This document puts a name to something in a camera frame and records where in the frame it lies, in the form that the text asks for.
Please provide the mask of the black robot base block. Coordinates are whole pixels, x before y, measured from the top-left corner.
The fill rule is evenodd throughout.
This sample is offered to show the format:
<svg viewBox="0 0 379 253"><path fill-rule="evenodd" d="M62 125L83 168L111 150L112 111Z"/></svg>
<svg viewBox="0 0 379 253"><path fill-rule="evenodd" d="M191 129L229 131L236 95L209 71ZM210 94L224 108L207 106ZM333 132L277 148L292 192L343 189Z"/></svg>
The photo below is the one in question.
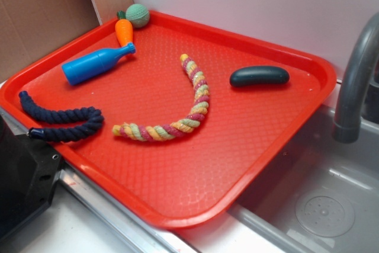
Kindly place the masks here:
<svg viewBox="0 0 379 253"><path fill-rule="evenodd" d="M51 145L15 135L1 119L1 242L51 206L61 167Z"/></svg>

